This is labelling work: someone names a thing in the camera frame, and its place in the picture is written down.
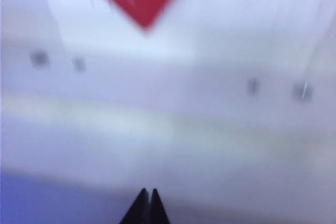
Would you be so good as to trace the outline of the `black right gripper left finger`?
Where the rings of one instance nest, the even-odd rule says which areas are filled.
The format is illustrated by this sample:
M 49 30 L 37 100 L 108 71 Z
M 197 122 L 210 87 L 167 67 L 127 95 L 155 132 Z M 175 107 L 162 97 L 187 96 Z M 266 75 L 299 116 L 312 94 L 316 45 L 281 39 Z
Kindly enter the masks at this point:
M 149 194 L 148 191 L 143 188 L 121 219 L 120 224 L 148 223 L 148 206 Z

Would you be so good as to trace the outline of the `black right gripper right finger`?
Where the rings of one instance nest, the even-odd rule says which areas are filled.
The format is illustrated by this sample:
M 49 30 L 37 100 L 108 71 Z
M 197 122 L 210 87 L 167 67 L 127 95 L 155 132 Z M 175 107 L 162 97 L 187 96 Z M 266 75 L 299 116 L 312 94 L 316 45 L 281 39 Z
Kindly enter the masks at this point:
M 151 197 L 151 224 L 170 224 L 158 190 L 152 191 Z

